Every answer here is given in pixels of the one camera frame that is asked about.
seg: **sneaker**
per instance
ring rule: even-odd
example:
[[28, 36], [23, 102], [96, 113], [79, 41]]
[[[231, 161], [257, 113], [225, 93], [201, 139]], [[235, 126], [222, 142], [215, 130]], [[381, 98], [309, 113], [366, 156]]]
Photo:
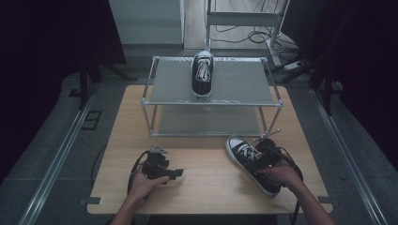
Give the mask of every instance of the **sneaker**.
[[210, 98], [213, 68], [214, 60], [210, 52], [201, 51], [193, 58], [191, 90], [196, 99], [207, 100]]
[[225, 144], [229, 157], [243, 167], [254, 178], [257, 185], [267, 195], [277, 195], [282, 184], [270, 175], [257, 172], [269, 167], [265, 164], [264, 155], [239, 137], [230, 137]]

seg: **wooden floor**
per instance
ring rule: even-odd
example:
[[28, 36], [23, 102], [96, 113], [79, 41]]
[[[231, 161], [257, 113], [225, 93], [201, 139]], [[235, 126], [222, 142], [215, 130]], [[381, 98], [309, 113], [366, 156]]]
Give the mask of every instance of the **wooden floor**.
[[[279, 12], [283, 2], [288, 0], [218, 0], [212, 1], [212, 11], [240, 11], [240, 12]], [[204, 49], [205, 48], [205, 15], [207, 1], [185, 0], [185, 29], [184, 29], [184, 49]], [[210, 38], [212, 49], [266, 49], [267, 44], [254, 43], [248, 37], [254, 31], [268, 33], [265, 27], [236, 27], [225, 31], [231, 26], [211, 26]], [[255, 41], [261, 41], [260, 37], [253, 37]]]

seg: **white wall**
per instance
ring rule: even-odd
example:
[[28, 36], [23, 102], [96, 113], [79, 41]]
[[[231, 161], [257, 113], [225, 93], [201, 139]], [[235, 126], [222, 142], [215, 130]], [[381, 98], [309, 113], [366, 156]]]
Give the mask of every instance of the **white wall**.
[[122, 44], [182, 44], [183, 0], [110, 0]]

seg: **person's left hand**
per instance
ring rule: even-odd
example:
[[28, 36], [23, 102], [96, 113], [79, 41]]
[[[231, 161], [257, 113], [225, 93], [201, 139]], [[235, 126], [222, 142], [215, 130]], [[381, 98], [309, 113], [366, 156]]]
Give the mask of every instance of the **person's left hand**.
[[153, 180], [146, 178], [143, 174], [143, 165], [140, 165], [135, 172], [127, 198], [133, 203], [135, 206], [134, 208], [136, 208], [144, 202], [144, 197], [149, 194], [152, 188], [169, 180], [170, 177], [168, 176], [159, 177]]

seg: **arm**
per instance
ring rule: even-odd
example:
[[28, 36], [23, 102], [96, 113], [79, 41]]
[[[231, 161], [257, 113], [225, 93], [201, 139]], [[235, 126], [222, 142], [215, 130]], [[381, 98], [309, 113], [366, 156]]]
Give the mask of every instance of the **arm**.
[[132, 180], [129, 195], [120, 206], [119, 211], [117, 211], [111, 223], [112, 225], [130, 225], [132, 223], [134, 211], [144, 202], [144, 197], [150, 190], [170, 179], [168, 176], [163, 176], [150, 180], [143, 174], [142, 167], [142, 165], [138, 167], [134, 179]]
[[279, 165], [260, 170], [259, 172], [273, 175], [276, 179], [286, 184], [287, 188], [298, 198], [298, 202], [309, 224], [335, 224], [330, 215], [287, 162], [283, 160]]

